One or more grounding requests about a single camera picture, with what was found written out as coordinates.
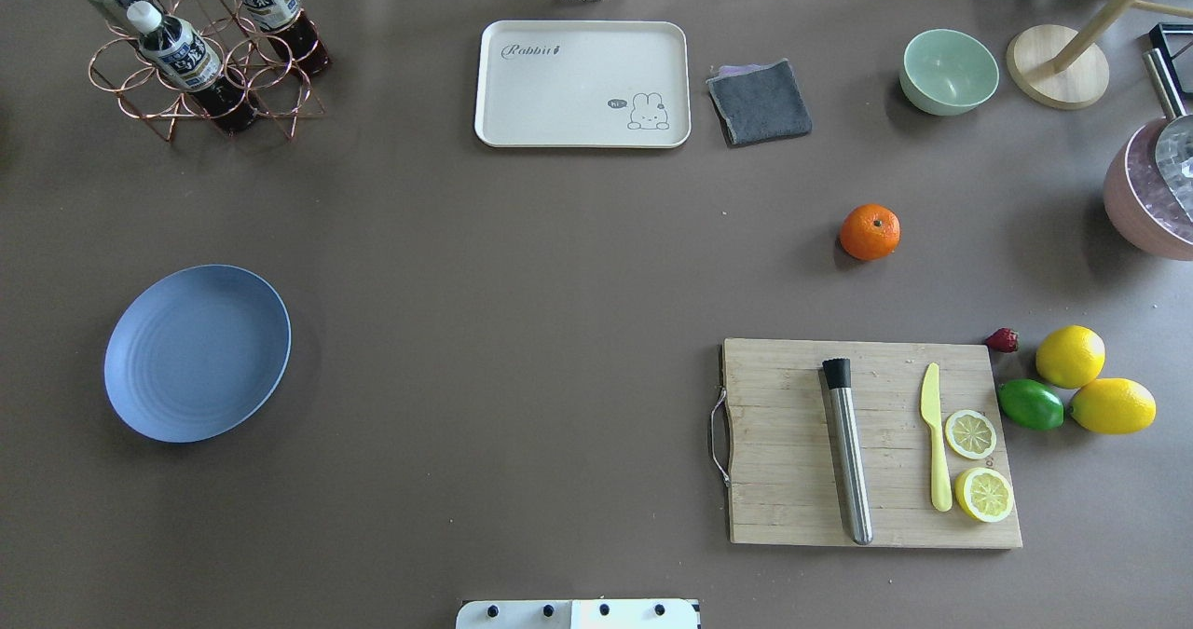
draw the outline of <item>mandarin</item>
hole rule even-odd
[[[863,261],[889,255],[898,247],[898,217],[882,205],[867,203],[853,209],[841,224],[841,247]]]

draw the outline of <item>strawberry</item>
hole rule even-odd
[[[1019,334],[1010,328],[1000,328],[991,333],[983,344],[995,352],[1010,353],[1019,350]]]

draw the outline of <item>black muddler cap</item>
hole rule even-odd
[[[823,362],[824,381],[830,389],[849,388],[849,359],[828,359]]]

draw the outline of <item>rabbit cartoon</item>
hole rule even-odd
[[[657,93],[633,94],[633,110],[630,111],[631,130],[667,130],[667,109],[663,106],[663,97]]]

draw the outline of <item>round wooden base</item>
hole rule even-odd
[[[1052,60],[1077,31],[1057,25],[1027,29],[1007,47],[1007,72],[1010,79],[1037,103],[1057,110],[1081,110],[1098,101],[1111,81],[1106,55],[1090,44],[1063,72],[1052,68]]]

